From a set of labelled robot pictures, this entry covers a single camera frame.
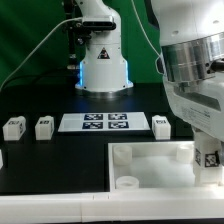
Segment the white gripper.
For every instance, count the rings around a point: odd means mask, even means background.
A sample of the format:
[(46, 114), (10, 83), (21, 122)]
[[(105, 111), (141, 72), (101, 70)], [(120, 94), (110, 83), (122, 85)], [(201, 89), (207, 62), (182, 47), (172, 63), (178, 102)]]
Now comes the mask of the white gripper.
[(175, 116), (224, 142), (224, 73), (200, 82), (193, 93), (181, 92), (166, 78), (163, 84)]

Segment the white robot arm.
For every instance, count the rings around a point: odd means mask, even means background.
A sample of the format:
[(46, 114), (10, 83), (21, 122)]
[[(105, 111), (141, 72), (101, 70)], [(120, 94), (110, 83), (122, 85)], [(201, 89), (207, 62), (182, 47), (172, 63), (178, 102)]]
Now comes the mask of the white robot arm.
[[(102, 0), (71, 0), (76, 41), (86, 47), (76, 88), (115, 94), (133, 86), (121, 53), (120, 15)], [(163, 84), (173, 113), (224, 142), (224, 0), (144, 0), (160, 31)]]

